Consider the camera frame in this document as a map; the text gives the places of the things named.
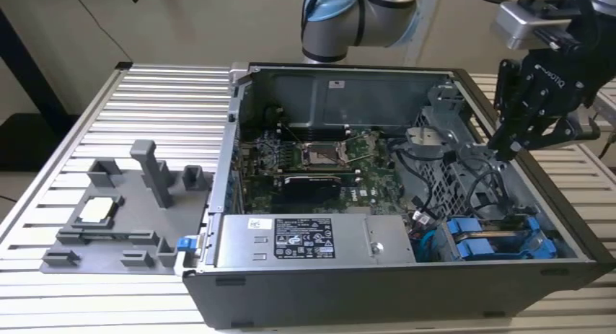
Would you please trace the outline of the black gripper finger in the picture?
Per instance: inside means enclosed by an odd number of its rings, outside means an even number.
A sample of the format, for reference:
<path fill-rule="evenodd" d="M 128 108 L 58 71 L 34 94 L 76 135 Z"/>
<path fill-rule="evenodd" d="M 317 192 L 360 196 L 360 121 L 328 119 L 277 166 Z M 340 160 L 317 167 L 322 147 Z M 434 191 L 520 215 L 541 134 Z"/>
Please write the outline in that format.
<path fill-rule="evenodd" d="M 526 150 L 557 149 L 598 139 L 600 127 L 592 118 L 582 121 L 576 109 L 562 116 L 548 116 L 540 109 L 517 137 Z"/>
<path fill-rule="evenodd" d="M 534 59 L 504 59 L 500 62 L 493 101 L 498 125 L 488 142 L 488 148 L 496 152 L 498 160 L 512 160 L 520 150 L 542 147 L 537 64 Z"/>

